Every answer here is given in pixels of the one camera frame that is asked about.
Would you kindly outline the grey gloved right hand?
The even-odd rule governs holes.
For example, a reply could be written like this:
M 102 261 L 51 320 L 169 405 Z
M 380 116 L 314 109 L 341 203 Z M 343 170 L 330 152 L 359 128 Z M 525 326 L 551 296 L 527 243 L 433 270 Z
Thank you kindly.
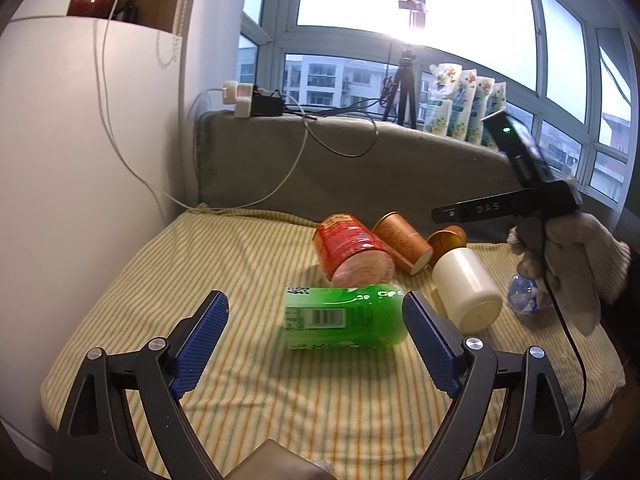
M 506 244 L 521 257 L 518 274 L 555 296 L 565 321 L 590 335 L 604 316 L 639 321 L 639 252 L 592 214 L 576 212 L 544 224 L 544 249 L 529 243 L 524 224 L 510 229 Z

